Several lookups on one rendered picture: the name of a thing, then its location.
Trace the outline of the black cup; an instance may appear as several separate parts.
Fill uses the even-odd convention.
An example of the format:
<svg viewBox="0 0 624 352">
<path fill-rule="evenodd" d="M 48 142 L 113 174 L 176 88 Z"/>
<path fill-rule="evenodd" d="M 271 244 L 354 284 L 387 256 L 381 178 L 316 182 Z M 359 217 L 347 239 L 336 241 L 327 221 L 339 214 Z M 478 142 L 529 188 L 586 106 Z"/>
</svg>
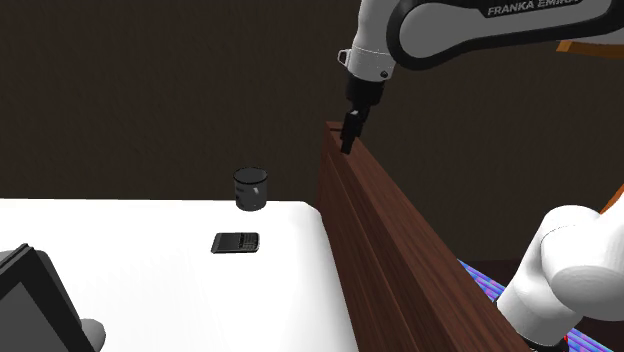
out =
<svg viewBox="0 0 624 352">
<path fill-rule="evenodd" d="M 236 205 L 247 212 L 266 206 L 268 172 L 258 167 L 243 167 L 233 173 Z"/>
</svg>

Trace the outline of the black keypad phone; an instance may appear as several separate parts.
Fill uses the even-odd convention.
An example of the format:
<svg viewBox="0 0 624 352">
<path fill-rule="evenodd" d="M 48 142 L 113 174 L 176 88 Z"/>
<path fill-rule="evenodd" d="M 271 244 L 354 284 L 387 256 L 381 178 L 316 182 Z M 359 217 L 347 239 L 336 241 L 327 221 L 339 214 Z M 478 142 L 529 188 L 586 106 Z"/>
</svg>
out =
<svg viewBox="0 0 624 352">
<path fill-rule="evenodd" d="M 256 232 L 217 233 L 213 240 L 213 254 L 255 253 L 259 249 L 260 236 Z"/>
</svg>

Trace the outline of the patterned purple robot stand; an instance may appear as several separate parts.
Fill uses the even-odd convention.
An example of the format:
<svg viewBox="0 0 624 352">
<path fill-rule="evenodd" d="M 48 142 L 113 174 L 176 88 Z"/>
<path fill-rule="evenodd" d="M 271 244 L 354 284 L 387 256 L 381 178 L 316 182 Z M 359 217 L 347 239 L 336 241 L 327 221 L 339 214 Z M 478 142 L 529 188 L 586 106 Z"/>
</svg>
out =
<svg viewBox="0 0 624 352">
<path fill-rule="evenodd" d="M 505 287 L 463 261 L 460 264 L 469 273 L 477 285 L 483 290 L 488 298 L 495 302 L 503 293 Z M 565 336 L 570 352 L 614 352 L 590 336 L 573 328 Z"/>
</svg>

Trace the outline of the black tablet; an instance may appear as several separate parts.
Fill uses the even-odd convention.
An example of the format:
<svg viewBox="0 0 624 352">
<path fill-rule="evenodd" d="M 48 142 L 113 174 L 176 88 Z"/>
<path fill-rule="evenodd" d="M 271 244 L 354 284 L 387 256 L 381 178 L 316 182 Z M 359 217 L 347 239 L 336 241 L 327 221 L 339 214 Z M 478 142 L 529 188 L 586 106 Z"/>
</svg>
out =
<svg viewBox="0 0 624 352">
<path fill-rule="evenodd" d="M 0 352 L 100 352 L 102 325 L 81 319 L 44 252 L 0 254 Z"/>
</svg>

